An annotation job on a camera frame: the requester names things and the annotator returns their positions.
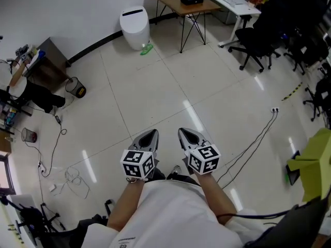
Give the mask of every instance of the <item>person wearing white t-shirt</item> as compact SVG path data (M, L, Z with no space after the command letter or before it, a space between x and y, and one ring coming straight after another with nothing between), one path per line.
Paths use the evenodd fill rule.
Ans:
M88 227L82 248L235 248L267 230L260 220L218 217L256 213L237 212L211 174L196 173L198 185L175 169L166 180L155 169L154 181L129 183L107 226Z
M19 106L32 100L46 113L50 113L53 106L62 107L65 105L65 98L53 95L47 88L36 85L22 76L26 68L25 63L22 63L18 69L13 64L0 60L0 89L8 91L11 98Z

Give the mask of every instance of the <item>brown tabletop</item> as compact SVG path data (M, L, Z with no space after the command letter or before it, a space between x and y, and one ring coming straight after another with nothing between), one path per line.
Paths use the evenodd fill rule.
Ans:
M171 8L180 16L188 14L213 11L220 9L221 7L210 0L203 0L202 4L186 6L180 0L160 0L166 6Z

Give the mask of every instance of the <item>forearm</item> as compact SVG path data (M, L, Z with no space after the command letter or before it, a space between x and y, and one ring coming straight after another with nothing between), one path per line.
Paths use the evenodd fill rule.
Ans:
M107 227L121 231L129 219L135 213L145 181L138 180L136 183L129 183L114 210L109 216Z
M17 82L19 81L19 79L21 78L23 72L25 69L25 64L22 63L22 65L19 67L19 69L16 71L16 73L12 76L12 79L9 83L9 86L15 86L17 84Z
M211 174L196 175L206 196L208 205L216 216L227 213L237 213L235 206ZM230 216L220 217L218 222L225 225L230 218Z

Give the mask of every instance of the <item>yellow and black striped tape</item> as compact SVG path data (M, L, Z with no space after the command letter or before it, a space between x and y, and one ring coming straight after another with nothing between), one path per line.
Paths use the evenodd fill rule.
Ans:
M302 86L302 84L303 83L301 82L288 96L284 97L281 101L284 101L284 100L290 98L291 95L293 95L295 92L298 91L298 89L300 88L300 86Z

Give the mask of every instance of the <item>white tile floor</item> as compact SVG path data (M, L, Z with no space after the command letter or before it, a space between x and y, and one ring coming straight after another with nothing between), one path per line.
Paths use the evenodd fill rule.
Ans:
M158 167L165 174L176 164L187 174L181 161L184 154L177 140L178 128L202 132L222 153L223 167L214 173L219 178L271 119L271 107L279 107L280 113L256 153L236 176L257 143L219 184L224 186L236 176L225 191L239 209L278 212L301 202L300 181L293 187L288 185L284 166L293 152L302 150L308 138L324 125L322 118L311 122L312 109L302 105L308 97L304 87L309 84L314 88L318 73L302 76L293 72L293 64L283 56L273 58L272 69L261 74L253 60L240 71L239 63L245 56L217 47L219 40L229 37L232 27L211 15L207 23L208 44L203 45L193 29L182 54L179 19L171 19L151 26L154 49L145 56L131 50L121 37L68 69L69 75L77 76L86 86L87 94L58 111L68 133L59 138L51 175L41 179L44 201L61 214L68 228L95 213L105 215L103 203L119 198L127 183L119 159L140 132L158 129ZM300 82L304 87L282 102ZM49 171L59 125L52 116L33 111L32 117L21 117L17 128L23 127L38 133L35 145ZM32 194L36 203L41 203L37 150L26 147L19 133L12 150L17 191ZM64 185L65 170L70 166L68 171L79 173L83 179L80 185ZM57 189L50 193L52 184Z

